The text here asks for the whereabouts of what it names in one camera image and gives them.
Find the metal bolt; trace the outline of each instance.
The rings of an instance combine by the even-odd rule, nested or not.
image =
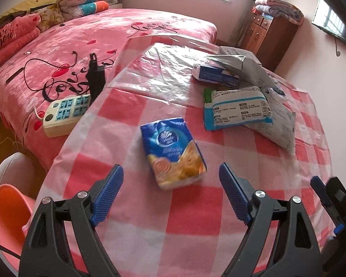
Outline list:
[[[43,204],[49,204],[50,201],[51,201],[50,197],[45,197],[45,198],[42,199]]]
[[[301,203],[301,199],[300,199],[300,197],[298,197],[298,196],[293,196],[293,197],[292,197],[292,201],[295,202],[295,203],[297,203],[297,204]]]
[[[265,192],[263,192],[262,190],[257,190],[255,192],[255,195],[259,198],[264,198],[265,197]]]
[[[80,198],[80,199],[83,199],[83,198],[86,198],[87,195],[88,195],[87,192],[85,192],[85,191],[83,190],[83,191],[81,191],[81,192],[79,192],[79,193],[77,194],[77,197]]]

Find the tv screen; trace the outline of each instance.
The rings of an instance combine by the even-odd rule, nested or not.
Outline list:
[[[346,43],[346,8],[341,0],[319,0],[312,24]]]

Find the wooden floor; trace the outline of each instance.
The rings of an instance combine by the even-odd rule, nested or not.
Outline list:
[[[19,151],[17,149],[17,146],[13,145],[13,142],[10,139],[4,140],[6,137],[9,137],[12,141],[15,141],[15,136],[12,131],[6,129],[4,127],[4,124],[0,118],[0,163],[12,155],[15,152],[22,152],[26,156],[28,156],[32,160],[33,167],[35,169],[35,181],[31,186],[30,189],[30,197],[36,199],[37,194],[40,190],[40,187],[43,183],[43,180],[45,179],[46,172],[37,160],[36,156],[32,154],[32,152],[28,150],[23,150],[21,145],[19,146]]]

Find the brown dresser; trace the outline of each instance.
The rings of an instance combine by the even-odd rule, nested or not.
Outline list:
[[[290,46],[297,29],[297,25],[281,16],[270,19],[252,14],[252,22],[240,48],[253,52],[263,67],[274,72]]]

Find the red and white tablecloth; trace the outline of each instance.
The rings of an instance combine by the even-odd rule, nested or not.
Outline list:
[[[116,62],[119,74],[77,124],[41,188],[37,205],[45,196],[68,199],[104,179],[115,163],[123,166],[124,183],[106,221],[97,227],[123,277],[223,273],[246,231],[220,184],[218,169],[223,162],[273,198],[301,197],[320,244],[332,231],[309,185],[312,176],[324,182],[332,176],[326,137],[309,94],[276,76],[287,106],[296,112],[294,156],[244,126],[206,131],[205,84],[191,78],[191,68],[195,60],[217,49],[177,35],[129,40]],[[139,127],[172,117],[186,120],[208,172],[188,187],[162,191],[146,160]],[[276,226],[272,222],[258,270],[266,266]],[[71,233],[70,246],[79,263]]]

